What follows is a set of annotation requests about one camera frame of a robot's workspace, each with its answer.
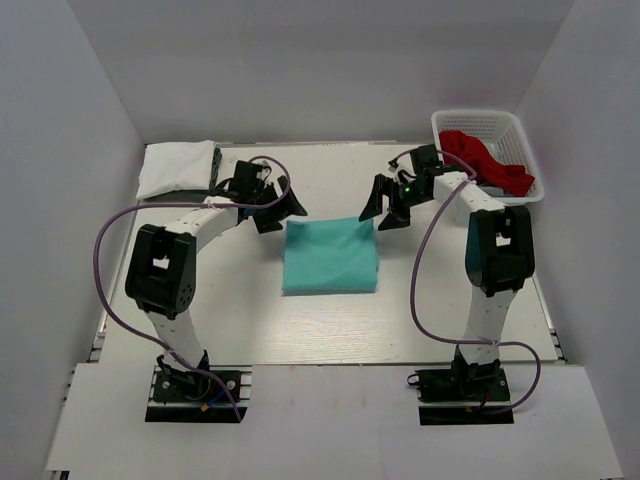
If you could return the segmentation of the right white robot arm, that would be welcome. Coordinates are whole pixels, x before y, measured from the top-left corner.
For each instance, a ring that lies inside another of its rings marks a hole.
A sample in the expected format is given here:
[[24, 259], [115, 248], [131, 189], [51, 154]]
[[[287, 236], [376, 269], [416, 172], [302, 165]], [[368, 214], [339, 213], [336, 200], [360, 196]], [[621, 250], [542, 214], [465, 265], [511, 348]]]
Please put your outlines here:
[[459, 396], [472, 399], [488, 385], [482, 367], [497, 364], [511, 303], [535, 270], [531, 215], [526, 206], [506, 204], [482, 190], [476, 170], [457, 155], [433, 144], [407, 154], [410, 170], [392, 159], [389, 175], [375, 175], [359, 219], [381, 216], [381, 231], [406, 228], [413, 207], [436, 201], [437, 218], [451, 211], [466, 223], [464, 266], [472, 299], [463, 337], [450, 342], [464, 364], [451, 374], [451, 384]]

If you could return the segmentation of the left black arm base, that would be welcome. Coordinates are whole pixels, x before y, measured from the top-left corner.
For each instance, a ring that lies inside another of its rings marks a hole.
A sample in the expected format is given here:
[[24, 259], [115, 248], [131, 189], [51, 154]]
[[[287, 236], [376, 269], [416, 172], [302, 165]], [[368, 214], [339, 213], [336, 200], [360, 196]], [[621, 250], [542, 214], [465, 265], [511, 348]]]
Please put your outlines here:
[[173, 369], [163, 355], [156, 362], [145, 413], [147, 423], [235, 424], [244, 418], [250, 401], [251, 367], [213, 368], [207, 353], [198, 365], [202, 370], [208, 367], [225, 384], [235, 411], [224, 388], [211, 377]]

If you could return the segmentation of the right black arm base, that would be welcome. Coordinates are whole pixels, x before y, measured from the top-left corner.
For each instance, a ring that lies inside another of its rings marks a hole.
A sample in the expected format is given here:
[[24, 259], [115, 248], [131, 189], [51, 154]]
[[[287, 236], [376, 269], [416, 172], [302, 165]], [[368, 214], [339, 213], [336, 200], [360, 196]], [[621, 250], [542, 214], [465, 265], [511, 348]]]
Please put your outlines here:
[[447, 368], [417, 370], [407, 377], [417, 390], [422, 426], [509, 425], [511, 395], [501, 362], [468, 364], [460, 355]]

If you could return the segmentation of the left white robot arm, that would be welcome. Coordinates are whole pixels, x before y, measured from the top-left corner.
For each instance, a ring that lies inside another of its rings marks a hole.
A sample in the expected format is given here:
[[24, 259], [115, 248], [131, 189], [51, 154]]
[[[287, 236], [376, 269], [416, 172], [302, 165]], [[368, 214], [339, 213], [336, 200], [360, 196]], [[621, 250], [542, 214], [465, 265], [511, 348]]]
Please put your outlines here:
[[287, 169], [260, 155], [235, 163], [233, 175], [188, 212], [163, 225], [138, 230], [125, 281], [125, 293], [155, 328], [164, 350], [163, 369], [177, 371], [177, 387], [199, 399], [211, 387], [209, 360], [191, 317], [198, 254], [224, 233], [251, 221], [259, 234], [283, 229], [290, 216], [307, 211], [296, 198]]

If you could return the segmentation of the teal t shirt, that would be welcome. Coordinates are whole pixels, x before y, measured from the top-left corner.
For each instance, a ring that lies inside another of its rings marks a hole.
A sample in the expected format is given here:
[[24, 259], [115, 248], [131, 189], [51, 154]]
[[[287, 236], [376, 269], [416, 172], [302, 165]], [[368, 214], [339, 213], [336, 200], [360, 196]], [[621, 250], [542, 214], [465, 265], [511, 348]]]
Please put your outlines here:
[[373, 293], [379, 256], [374, 223], [356, 217], [286, 224], [286, 295]]

